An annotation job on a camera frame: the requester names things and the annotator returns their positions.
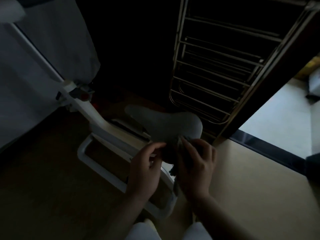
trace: hand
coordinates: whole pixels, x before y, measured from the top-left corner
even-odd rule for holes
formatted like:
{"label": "hand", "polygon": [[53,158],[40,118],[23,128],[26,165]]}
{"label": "hand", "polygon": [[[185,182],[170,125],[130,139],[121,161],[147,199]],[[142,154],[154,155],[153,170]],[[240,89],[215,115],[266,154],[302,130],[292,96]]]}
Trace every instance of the hand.
{"label": "hand", "polygon": [[177,180],[180,188],[190,202],[210,197],[209,186],[215,165],[216,150],[206,141],[194,139],[192,142],[203,148],[201,157],[193,145],[185,138],[181,139],[194,164],[191,169],[187,169],[182,157],[178,157]]}
{"label": "hand", "polygon": [[165,147],[164,142],[155,142],[143,147],[131,160],[126,195],[146,203],[156,191],[160,179],[162,159],[155,156],[150,166],[150,155],[155,149]]}

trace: person's left hand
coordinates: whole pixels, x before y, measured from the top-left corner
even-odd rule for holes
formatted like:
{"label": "person's left hand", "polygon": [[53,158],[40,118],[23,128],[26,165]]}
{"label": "person's left hand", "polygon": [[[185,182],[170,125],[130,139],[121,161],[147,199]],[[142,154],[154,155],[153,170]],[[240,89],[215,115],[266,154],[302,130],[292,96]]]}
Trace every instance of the person's left hand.
{"label": "person's left hand", "polygon": [[165,147],[165,142],[154,142],[143,147],[131,160],[129,180],[125,194],[146,203],[156,191],[160,179],[162,159],[156,155],[152,166],[149,158],[155,149]]}

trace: bicycle seat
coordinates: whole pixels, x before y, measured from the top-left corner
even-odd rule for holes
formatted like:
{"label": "bicycle seat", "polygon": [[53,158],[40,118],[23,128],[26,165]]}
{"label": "bicycle seat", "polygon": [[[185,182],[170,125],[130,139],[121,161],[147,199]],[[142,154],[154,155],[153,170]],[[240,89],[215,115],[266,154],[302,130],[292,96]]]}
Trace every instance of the bicycle seat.
{"label": "bicycle seat", "polygon": [[178,136],[196,139],[202,134],[201,120],[190,112],[161,113],[133,104],[124,111],[147,130],[154,142],[171,142]]}

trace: white pants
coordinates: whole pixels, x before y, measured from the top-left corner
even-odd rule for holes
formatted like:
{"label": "white pants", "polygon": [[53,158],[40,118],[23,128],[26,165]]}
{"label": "white pants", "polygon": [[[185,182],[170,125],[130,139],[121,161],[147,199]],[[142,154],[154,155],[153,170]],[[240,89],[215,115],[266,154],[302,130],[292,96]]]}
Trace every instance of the white pants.
{"label": "white pants", "polygon": [[[201,222],[195,222],[186,230],[182,240],[212,240]],[[161,240],[150,225],[139,222],[134,224],[125,240]]]}

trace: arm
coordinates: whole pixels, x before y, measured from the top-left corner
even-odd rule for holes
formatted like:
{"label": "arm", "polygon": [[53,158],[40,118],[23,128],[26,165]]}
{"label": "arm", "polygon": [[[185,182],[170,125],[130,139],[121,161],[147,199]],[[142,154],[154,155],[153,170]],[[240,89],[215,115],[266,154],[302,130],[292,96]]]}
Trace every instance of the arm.
{"label": "arm", "polygon": [[158,187],[162,160],[156,156],[150,166],[150,155],[155,149],[165,145],[163,142],[148,144],[131,160],[124,200],[110,216],[99,239],[124,239],[127,236],[134,221]]}
{"label": "arm", "polygon": [[216,161],[215,149],[201,139],[193,140],[203,147],[202,157],[188,141],[182,142],[194,166],[187,170],[182,158],[178,158],[178,183],[187,200],[191,203],[193,212],[202,222],[205,229],[213,239],[254,239],[231,219],[209,194],[209,186]]}

